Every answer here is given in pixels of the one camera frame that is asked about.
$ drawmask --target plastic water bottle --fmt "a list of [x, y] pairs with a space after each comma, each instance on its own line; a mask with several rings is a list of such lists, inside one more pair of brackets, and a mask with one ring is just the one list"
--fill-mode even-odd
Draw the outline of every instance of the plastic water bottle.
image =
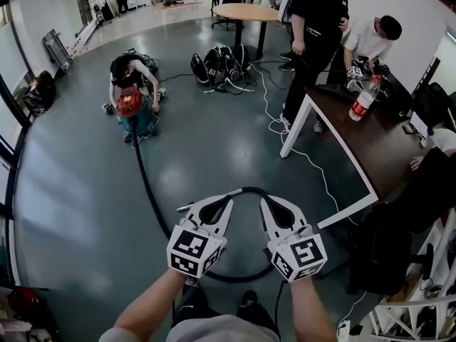
[[373, 76], [371, 78], [368, 85], [359, 95], [358, 100], [353, 104], [348, 112], [350, 118], [358, 122], [364, 114], [366, 114], [380, 91], [381, 81], [382, 79], [380, 76]]

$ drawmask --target tabletop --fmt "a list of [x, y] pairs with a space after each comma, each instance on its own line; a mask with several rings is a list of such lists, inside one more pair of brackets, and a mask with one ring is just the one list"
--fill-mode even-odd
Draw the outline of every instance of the tabletop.
[[342, 140], [347, 144], [379, 200], [384, 200], [394, 190], [405, 184], [412, 172], [412, 157], [424, 156], [430, 149], [420, 145], [418, 135], [405, 134], [404, 120], [375, 104], [359, 122], [350, 119], [350, 101], [337, 98], [315, 87], [306, 88], [307, 94], [328, 118]]
[[214, 14], [228, 19], [243, 21], [277, 21], [277, 10], [255, 4], [220, 4], [213, 8]]

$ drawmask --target white table frame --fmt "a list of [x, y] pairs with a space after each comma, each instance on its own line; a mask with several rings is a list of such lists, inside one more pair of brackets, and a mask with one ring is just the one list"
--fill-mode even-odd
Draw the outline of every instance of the white table frame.
[[298, 115], [296, 116], [294, 124], [291, 127], [291, 131], [288, 134], [288, 137], [286, 138], [284, 146], [282, 147], [282, 149], [280, 151], [280, 156], [282, 158], [285, 158], [289, 155], [312, 108], [315, 109], [315, 111], [321, 116], [321, 118], [323, 119], [325, 124], [329, 127], [331, 132], [336, 137], [337, 141], [341, 144], [343, 150], [347, 154], [348, 158], [350, 158], [350, 161], [355, 166], [356, 170], [358, 171], [358, 174], [361, 176], [361, 179], [363, 179], [364, 184], [366, 185], [366, 187], [369, 190], [369, 194], [366, 195], [364, 198], [358, 200], [357, 202], [355, 202], [354, 204], [350, 205], [349, 207], [347, 207], [345, 209], [339, 210], [337, 213], [335, 213], [331, 217], [319, 222], [318, 228], [323, 229], [325, 227], [328, 227], [334, 223], [341, 221], [342, 219], [345, 219], [346, 217], [351, 216], [352, 214], [354, 214], [356, 212], [359, 212], [360, 210], [364, 209], [365, 207], [368, 207], [369, 205], [373, 204], [374, 202], [376, 202], [378, 200], [378, 196], [375, 193], [375, 190], [373, 189], [373, 186], [372, 186], [371, 182], [369, 181], [367, 175], [364, 173], [363, 168], [360, 166], [359, 162], [357, 161], [357, 159], [355, 158], [353, 153], [350, 151], [347, 144], [343, 141], [342, 137], [337, 133], [336, 129], [333, 127], [331, 122], [323, 114], [323, 112], [320, 110], [320, 108], [312, 101], [312, 99], [309, 95], [306, 95], [306, 97], [304, 98], [304, 101], [301, 104], [301, 108], [299, 109]]

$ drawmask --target black pants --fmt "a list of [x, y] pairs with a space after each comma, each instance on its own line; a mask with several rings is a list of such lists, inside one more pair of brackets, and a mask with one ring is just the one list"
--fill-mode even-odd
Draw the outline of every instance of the black pants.
[[324, 69], [321, 66], [318, 66], [319, 68], [317, 66], [309, 67], [301, 59], [306, 62], [305, 55], [296, 59], [296, 71], [285, 101], [284, 117], [291, 125], [298, 115], [304, 96], [306, 96], [304, 86], [315, 85], [318, 75]]
[[[175, 319], [172, 322], [171, 328], [187, 319], [214, 318], [219, 315], [219, 313], [209, 307], [203, 290], [201, 290], [201, 288], [191, 287], [184, 293], [182, 300], [177, 307]], [[268, 328], [280, 338], [276, 324], [272, 321], [267, 310], [261, 304], [239, 308], [236, 316], [252, 324], [256, 324], [257, 326]]]
[[333, 58], [327, 83], [346, 83], [347, 71], [343, 60], [343, 47], [339, 47]]
[[122, 7], [125, 8], [124, 12], [128, 11], [127, 0], [117, 0], [117, 8], [118, 8], [118, 11], [119, 11], [119, 15], [122, 14]]

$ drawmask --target wooden table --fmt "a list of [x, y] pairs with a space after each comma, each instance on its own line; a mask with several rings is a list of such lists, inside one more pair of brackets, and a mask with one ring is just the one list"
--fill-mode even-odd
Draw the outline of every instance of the wooden table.
[[266, 33], [266, 24], [268, 21], [277, 21], [277, 10], [268, 6], [254, 4], [221, 4], [213, 8], [214, 14], [224, 18], [236, 21], [236, 38], [234, 47], [241, 44], [242, 22], [243, 21], [260, 21], [261, 29], [259, 32], [258, 49], [256, 58], [260, 59], [263, 55], [264, 35]]
[[282, 158], [289, 155], [310, 110], [314, 108], [341, 144], [368, 188], [369, 194], [363, 199], [319, 222], [320, 229], [377, 200], [384, 200], [407, 182], [411, 175], [408, 165], [412, 157], [423, 156], [429, 150], [429, 145], [428, 148], [421, 147], [418, 135], [405, 134], [402, 129], [404, 120], [385, 108], [372, 108], [364, 118], [356, 122], [348, 116], [352, 105], [353, 103], [343, 101], [318, 86], [306, 88], [306, 97], [280, 152]]

